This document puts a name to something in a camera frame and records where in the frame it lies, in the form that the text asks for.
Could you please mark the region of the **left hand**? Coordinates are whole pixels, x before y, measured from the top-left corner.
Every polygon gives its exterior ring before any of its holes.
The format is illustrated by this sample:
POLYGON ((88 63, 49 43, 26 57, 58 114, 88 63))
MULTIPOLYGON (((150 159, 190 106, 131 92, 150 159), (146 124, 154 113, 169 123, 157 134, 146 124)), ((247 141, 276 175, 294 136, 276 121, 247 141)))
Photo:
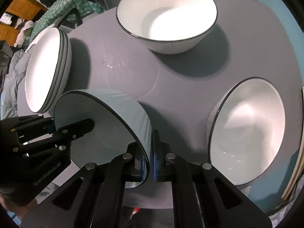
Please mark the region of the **left hand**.
POLYGON ((2 194, 0 195, 0 199, 1 199, 1 205, 5 209, 5 211, 10 211, 16 214, 19 220, 23 220, 23 218, 38 205, 36 199, 33 199, 26 206, 18 206, 15 203, 13 203, 11 200, 5 198, 2 194))

